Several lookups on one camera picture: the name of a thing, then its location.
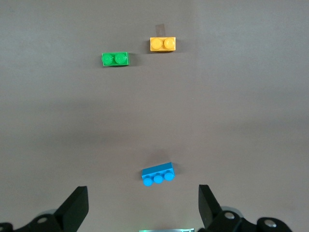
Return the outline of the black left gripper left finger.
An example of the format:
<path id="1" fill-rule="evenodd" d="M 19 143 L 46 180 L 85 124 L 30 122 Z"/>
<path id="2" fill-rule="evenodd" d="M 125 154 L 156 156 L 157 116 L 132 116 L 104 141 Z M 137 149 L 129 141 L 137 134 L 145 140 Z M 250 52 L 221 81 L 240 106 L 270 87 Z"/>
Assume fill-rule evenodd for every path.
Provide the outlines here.
<path id="1" fill-rule="evenodd" d="M 88 214 L 88 189 L 77 187 L 52 214 L 43 214 L 27 225 L 14 229 L 8 222 L 0 224 L 2 232 L 76 232 Z"/>

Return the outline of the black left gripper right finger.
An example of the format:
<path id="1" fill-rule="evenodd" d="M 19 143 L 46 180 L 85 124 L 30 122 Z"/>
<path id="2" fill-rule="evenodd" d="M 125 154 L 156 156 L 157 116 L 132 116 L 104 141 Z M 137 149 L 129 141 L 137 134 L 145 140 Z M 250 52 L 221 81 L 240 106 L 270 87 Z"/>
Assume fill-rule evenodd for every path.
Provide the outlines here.
<path id="1" fill-rule="evenodd" d="M 261 217 L 253 224 L 231 210 L 223 210 L 208 185 L 198 187 L 198 209 L 204 227 L 200 232 L 290 232 L 277 218 Z"/>

